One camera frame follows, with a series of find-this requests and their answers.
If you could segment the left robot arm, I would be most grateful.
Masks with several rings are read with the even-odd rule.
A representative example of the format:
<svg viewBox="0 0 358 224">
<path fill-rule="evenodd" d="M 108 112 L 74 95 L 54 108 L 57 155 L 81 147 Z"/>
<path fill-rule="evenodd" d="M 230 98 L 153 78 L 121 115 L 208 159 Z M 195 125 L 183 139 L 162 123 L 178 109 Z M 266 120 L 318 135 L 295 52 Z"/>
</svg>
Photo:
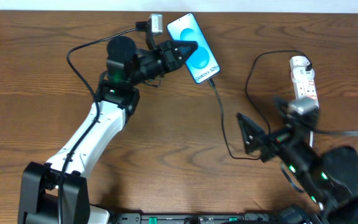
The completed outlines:
<svg viewBox="0 0 358 224">
<path fill-rule="evenodd" d="M 134 114 L 137 84 L 181 68 L 198 48 L 195 41 L 166 40 L 146 50 L 126 36 L 107 44 L 107 70 L 92 93 L 88 116 L 70 140 L 46 163 L 23 171 L 18 223 L 111 223 L 112 213 L 92 205 L 87 180 L 111 139 Z"/>
</svg>

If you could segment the blue Galaxy smartphone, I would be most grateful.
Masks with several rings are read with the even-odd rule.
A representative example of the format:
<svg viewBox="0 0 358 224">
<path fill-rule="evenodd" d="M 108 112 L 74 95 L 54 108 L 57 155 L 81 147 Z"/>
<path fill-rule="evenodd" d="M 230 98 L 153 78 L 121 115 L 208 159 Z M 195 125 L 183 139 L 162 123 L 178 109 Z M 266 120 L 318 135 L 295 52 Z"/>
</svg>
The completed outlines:
<svg viewBox="0 0 358 224">
<path fill-rule="evenodd" d="M 220 72 L 220 66 L 206 40 L 194 14 L 187 13 L 167 24 L 173 40 L 189 44 L 180 47 L 189 57 L 185 60 L 189 73 L 196 84 L 203 83 Z"/>
</svg>

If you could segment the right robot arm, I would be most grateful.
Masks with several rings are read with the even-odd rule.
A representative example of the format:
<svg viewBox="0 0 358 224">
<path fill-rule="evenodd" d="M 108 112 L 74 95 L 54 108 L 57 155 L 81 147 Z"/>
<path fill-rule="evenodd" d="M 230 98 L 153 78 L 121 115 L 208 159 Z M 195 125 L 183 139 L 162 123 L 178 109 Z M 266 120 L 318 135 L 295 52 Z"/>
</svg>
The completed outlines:
<svg viewBox="0 0 358 224">
<path fill-rule="evenodd" d="M 285 127 L 267 134 L 238 113 L 246 154 L 260 152 L 267 162 L 279 157 L 312 201 L 323 210 L 321 223 L 358 223 L 358 153 L 350 146 L 335 147 L 321 155 L 306 142 L 316 126 L 318 111 L 303 115 L 283 113 Z"/>
</svg>

